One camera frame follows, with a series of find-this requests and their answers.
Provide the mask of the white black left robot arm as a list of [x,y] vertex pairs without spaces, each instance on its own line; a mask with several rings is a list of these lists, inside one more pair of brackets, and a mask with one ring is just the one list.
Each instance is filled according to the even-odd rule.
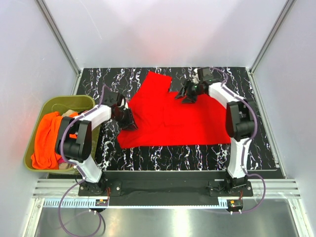
[[138,129],[126,98],[120,93],[109,92],[92,109],[74,118],[63,117],[55,143],[55,153],[82,176],[80,186],[97,196],[103,195],[108,188],[105,174],[91,155],[92,131],[110,120],[115,120],[123,131]]

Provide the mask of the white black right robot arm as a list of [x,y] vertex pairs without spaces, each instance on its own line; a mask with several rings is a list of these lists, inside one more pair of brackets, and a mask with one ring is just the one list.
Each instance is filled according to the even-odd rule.
[[197,101],[199,95],[207,94],[226,108],[225,128],[231,139],[230,162],[223,183],[212,189],[230,196],[239,196],[247,188],[248,151],[258,129],[255,103],[226,86],[228,75],[225,72],[224,80],[219,81],[213,77],[211,70],[221,71],[214,67],[195,68],[192,72],[193,78],[185,81],[175,98],[181,98],[184,104],[192,104]]

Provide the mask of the red t shirt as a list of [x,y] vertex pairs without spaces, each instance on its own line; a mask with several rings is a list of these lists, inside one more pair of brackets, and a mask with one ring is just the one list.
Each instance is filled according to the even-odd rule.
[[226,108],[205,94],[183,104],[169,91],[171,81],[169,76],[147,74],[129,101],[138,129],[122,130],[117,136],[120,147],[230,144]]

